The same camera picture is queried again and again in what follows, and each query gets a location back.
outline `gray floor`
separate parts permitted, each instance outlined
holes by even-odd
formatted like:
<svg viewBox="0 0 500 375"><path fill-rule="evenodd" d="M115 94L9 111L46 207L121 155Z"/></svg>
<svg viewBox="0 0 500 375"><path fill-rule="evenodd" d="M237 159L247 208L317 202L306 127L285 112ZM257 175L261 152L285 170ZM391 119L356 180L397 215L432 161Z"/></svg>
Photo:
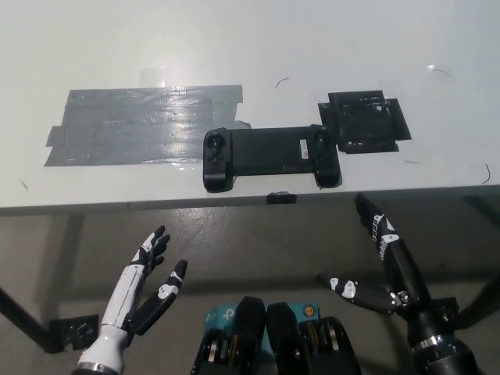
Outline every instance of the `gray floor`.
<svg viewBox="0 0 500 375"><path fill-rule="evenodd" d="M500 270L500 231L459 197L377 201L420 264L435 297L465 305ZM404 326L339 300L314 276L380 279L382 267L351 201L86 216L0 219L0 283L43 322L103 313L122 268L152 229L167 225L166 263L148 279L151 291L175 262L189 260L181 296L127 350L126 373L188 374L205 313L244 295L267 302L313 301L345 325L365 374L411 374ZM500 314L459 336L486 373L500 365ZM0 373L66 375L78 353L45 355L0 317Z"/></svg>

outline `white table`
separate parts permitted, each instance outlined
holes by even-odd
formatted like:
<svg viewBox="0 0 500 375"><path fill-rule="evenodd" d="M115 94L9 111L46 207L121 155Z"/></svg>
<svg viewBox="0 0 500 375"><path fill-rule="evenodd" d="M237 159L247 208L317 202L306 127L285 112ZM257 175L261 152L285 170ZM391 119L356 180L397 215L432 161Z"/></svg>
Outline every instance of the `white table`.
<svg viewBox="0 0 500 375"><path fill-rule="evenodd" d="M490 191L500 185L498 14L493 0L4 3L0 214L253 204L278 191L298 202ZM160 66L167 87L242 84L237 120L254 128L320 123L328 92L382 89L412 140L400 152L339 154L342 185L322 191L303 174L239 177L209 194L201 163L43 167L69 90L140 87L141 72Z"/></svg>

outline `white robotic hand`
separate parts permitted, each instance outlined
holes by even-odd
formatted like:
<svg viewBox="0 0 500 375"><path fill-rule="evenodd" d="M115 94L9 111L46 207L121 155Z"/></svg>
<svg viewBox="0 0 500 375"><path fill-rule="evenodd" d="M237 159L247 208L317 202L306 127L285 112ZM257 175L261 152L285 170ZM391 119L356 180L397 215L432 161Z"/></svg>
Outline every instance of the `white robotic hand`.
<svg viewBox="0 0 500 375"><path fill-rule="evenodd" d="M146 277L164 260L162 254L170 239L164 233L164 226L151 233L123 270L102 318L98 339L80 357L72 375L121 375L123 351L134 334L144 334L172 305L188 267L185 260L177 263L165 283L138 309Z"/></svg>

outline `game controller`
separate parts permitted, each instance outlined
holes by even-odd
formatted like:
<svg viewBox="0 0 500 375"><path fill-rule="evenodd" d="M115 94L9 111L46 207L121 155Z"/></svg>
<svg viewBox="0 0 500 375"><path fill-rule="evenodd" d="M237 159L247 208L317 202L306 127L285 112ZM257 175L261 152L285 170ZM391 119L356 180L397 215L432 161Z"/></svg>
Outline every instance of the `game controller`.
<svg viewBox="0 0 500 375"><path fill-rule="evenodd" d="M337 147L328 128L220 128L209 131L203 141L203 184L208 192L231 190L236 176L292 173L313 173L320 188L340 184Z"/></svg>

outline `robotic arm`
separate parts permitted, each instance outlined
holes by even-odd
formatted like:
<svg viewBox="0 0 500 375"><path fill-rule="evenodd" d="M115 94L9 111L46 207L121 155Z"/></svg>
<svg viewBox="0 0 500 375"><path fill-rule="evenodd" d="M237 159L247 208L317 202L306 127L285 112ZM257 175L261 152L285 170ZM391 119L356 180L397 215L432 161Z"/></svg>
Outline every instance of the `robotic arm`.
<svg viewBox="0 0 500 375"><path fill-rule="evenodd" d="M164 226L151 233L123 270L102 318L98 339L80 357L72 375L121 375L123 351L134 335L146 333L172 305L186 274L186 260L179 261L165 283L138 308L146 278L163 262L161 255L170 239L164 233Z"/></svg>
<svg viewBox="0 0 500 375"><path fill-rule="evenodd" d="M388 288L318 275L318 281L354 305L378 313L397 313L408 324L417 373L479 375L470 349L454 335L456 327L435 308L425 280L388 218L364 195L355 200L361 223L371 234L384 264Z"/></svg>

